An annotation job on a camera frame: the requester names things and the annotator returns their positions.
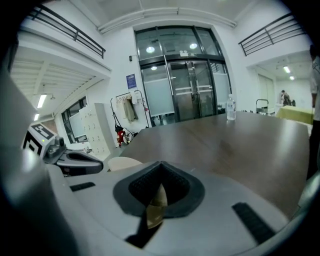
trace green tablecloth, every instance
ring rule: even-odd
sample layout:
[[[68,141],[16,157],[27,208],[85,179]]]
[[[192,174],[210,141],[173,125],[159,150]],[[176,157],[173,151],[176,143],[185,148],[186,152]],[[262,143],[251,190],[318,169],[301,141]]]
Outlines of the green tablecloth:
[[[276,117],[312,125],[314,114],[312,109],[305,109],[296,106],[283,106],[279,109]]]

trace white chair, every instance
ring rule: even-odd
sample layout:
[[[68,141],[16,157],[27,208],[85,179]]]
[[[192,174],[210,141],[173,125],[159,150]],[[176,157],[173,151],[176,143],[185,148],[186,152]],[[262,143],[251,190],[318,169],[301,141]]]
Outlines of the white chair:
[[[129,157],[122,157],[122,156],[111,158],[108,161],[108,166],[109,166],[111,172],[125,169],[125,168],[129,168],[129,167],[133,167],[133,166],[138,166],[141,164],[142,164],[142,162],[140,162],[140,161],[137,161],[137,160],[129,158]]]

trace railing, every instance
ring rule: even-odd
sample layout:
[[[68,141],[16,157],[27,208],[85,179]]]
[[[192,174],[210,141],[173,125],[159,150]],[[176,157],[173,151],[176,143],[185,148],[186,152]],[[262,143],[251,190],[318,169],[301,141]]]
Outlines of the railing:
[[[29,14],[31,19],[34,21],[35,19],[47,23],[57,30],[60,30],[70,36],[74,41],[80,42],[85,45],[96,54],[104,58],[105,49],[99,45],[96,41],[94,41],[90,36],[81,31],[71,22],[67,21],[65,18],[61,17],[56,12],[50,10],[42,4],[37,5],[34,10]]]
[[[239,42],[245,56],[283,40],[306,34],[295,17],[289,13],[269,23]]]

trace poster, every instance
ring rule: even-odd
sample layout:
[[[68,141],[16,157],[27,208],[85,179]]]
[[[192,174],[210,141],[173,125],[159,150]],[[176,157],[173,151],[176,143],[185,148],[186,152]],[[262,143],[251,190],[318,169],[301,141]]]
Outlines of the poster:
[[[128,85],[128,89],[137,87],[135,74],[130,74],[126,76],[126,84]]]

